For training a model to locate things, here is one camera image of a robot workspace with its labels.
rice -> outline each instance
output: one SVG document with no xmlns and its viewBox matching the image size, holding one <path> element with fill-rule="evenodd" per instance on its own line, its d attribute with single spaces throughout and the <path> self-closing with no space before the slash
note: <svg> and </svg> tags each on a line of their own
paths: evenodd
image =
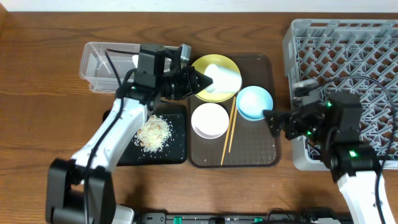
<svg viewBox="0 0 398 224">
<path fill-rule="evenodd" d="M 146 124 L 137 131 L 133 141 L 136 146 L 144 148 L 144 152 L 161 151 L 164 143 L 171 137 L 171 129 L 161 116 L 152 115 Z"/>
</svg>

yellow bowl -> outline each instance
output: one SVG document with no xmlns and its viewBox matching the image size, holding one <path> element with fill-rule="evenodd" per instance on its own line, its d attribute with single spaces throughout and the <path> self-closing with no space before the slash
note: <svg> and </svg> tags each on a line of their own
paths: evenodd
<svg viewBox="0 0 398 224">
<path fill-rule="evenodd" d="M 216 65 L 220 65 L 224 68 L 230 69 L 232 71 L 235 71 L 235 72 L 238 72 L 239 74 L 241 74 L 238 66 L 231 59 L 229 59 L 228 57 L 225 57 L 222 55 L 216 55 L 216 54 L 203 56 L 203 57 L 199 58 L 198 60 L 196 60 L 192 64 L 192 66 L 194 66 L 198 72 L 205 74 L 205 70 L 206 70 L 207 66 L 209 66 L 212 63 L 216 64 Z M 206 101 L 206 102 L 210 102 L 210 103 L 219 103 L 222 101 L 226 101 L 229 98 L 231 98 L 233 95 L 235 95 L 235 93 L 209 93 L 206 90 L 202 90 L 201 92 L 196 94 L 196 96 L 199 99 Z"/>
</svg>

chopstick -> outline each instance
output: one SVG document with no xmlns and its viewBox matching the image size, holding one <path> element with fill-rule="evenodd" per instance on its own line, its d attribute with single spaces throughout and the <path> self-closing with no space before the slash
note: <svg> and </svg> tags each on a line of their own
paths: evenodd
<svg viewBox="0 0 398 224">
<path fill-rule="evenodd" d="M 228 150 L 228 153 L 231 152 L 232 139 L 234 138 L 235 123 L 236 123 L 236 114 L 237 114 L 237 113 L 238 113 L 238 107 L 235 106 L 234 122 L 233 122 L 233 124 L 232 124 L 232 133 L 231 133 L 231 139 L 229 140 L 229 150 Z"/>
<path fill-rule="evenodd" d="M 223 157 L 221 158 L 221 165 L 223 165 L 223 163 L 224 163 L 225 149 L 226 149 L 226 144 L 228 143 L 229 129 L 231 127 L 232 115 L 234 115 L 235 101 L 236 101 L 236 96 L 234 96 L 234 101 L 232 102 L 231 115 L 229 116 L 229 125 L 228 125 L 228 129 L 226 131 L 224 150 L 223 150 Z"/>
</svg>

green light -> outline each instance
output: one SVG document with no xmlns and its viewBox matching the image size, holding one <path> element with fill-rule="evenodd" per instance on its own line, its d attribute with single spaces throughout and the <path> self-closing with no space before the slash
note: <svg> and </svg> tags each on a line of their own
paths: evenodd
<svg viewBox="0 0 398 224">
<path fill-rule="evenodd" d="M 349 152 L 349 155 L 350 155 L 351 157 L 357 157 L 357 156 L 358 156 L 357 153 L 356 153 L 355 151 L 353 151 L 353 150 L 351 150 L 351 151 Z"/>
</svg>

light blue bowl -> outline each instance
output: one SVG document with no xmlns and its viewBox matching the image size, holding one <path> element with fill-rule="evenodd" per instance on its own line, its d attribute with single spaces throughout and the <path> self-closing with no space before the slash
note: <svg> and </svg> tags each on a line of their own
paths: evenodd
<svg viewBox="0 0 398 224">
<path fill-rule="evenodd" d="M 259 121 L 265 118 L 263 110 L 272 110 L 274 101 L 267 90 L 259 86 L 249 86 L 239 92 L 236 106 L 244 119 Z"/>
</svg>

